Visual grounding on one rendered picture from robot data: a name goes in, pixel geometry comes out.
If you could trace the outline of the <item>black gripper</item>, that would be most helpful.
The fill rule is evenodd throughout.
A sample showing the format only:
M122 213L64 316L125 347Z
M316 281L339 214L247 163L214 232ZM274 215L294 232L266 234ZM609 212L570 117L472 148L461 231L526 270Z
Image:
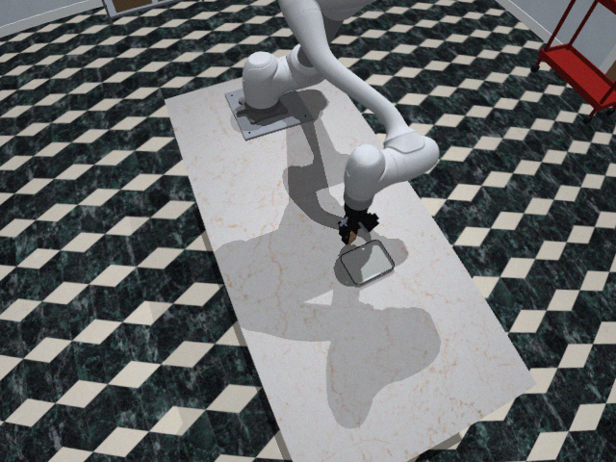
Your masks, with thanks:
M361 228L361 226L358 224L358 222L361 219L359 220L357 218L363 217L368 212L368 209L363 210L363 211L356 211L356 210L350 209L346 204L344 205L344 209L346 212L344 216L344 220L338 222L338 224L340 224L339 234L342 236L342 242L348 245L350 232L352 231L353 233L357 235L358 229Z

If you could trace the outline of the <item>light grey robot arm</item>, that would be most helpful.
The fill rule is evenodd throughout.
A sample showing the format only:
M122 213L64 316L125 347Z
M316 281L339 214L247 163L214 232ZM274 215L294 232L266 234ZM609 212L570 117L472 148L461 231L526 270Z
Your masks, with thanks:
M344 202L356 211L368 209L381 190L426 173L440 155L433 139L408 127L397 108L343 66L328 46L344 20L373 1L278 0L300 45L280 58L269 52L251 54L243 69L244 97L239 98L241 106L235 110L237 115L247 114L251 124L285 115L288 109L276 97L326 79L377 115L386 129L383 154L377 146L365 143L358 145L346 162Z

